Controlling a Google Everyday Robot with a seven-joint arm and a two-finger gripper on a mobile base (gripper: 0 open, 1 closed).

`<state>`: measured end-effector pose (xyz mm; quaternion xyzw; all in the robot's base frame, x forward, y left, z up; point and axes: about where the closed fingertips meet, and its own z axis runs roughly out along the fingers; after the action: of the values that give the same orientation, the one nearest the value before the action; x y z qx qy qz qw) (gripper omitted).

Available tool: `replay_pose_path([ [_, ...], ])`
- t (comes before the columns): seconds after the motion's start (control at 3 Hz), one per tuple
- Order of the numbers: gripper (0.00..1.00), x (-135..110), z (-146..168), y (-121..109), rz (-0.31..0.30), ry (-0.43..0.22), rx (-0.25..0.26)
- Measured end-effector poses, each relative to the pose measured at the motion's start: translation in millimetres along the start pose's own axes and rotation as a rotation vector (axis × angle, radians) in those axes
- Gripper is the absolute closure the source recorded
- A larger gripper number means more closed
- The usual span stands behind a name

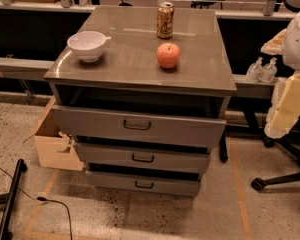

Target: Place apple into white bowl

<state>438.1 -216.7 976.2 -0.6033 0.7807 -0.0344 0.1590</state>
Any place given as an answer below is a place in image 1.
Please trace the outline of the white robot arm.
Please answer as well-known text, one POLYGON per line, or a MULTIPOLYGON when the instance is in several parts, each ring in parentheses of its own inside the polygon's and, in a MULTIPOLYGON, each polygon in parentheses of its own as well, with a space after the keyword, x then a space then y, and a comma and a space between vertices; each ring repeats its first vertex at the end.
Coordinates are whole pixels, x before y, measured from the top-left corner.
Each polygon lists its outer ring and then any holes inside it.
POLYGON ((295 70, 286 81, 279 80, 275 85, 266 119, 265 134, 279 139, 290 132, 300 117, 300 11, 261 51, 281 55, 283 63, 295 70))

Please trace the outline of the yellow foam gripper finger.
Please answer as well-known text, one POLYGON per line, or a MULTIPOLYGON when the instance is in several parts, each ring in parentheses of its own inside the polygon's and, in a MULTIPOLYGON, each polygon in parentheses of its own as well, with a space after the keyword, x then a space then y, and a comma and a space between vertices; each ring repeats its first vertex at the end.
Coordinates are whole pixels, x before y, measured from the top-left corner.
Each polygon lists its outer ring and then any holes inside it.
POLYGON ((279 139, 290 132, 300 117, 300 71, 277 81, 271 102, 264 133, 279 139))
POLYGON ((268 55, 281 55, 283 53, 283 40, 286 30, 277 33, 271 40, 264 43, 261 52, 268 55))

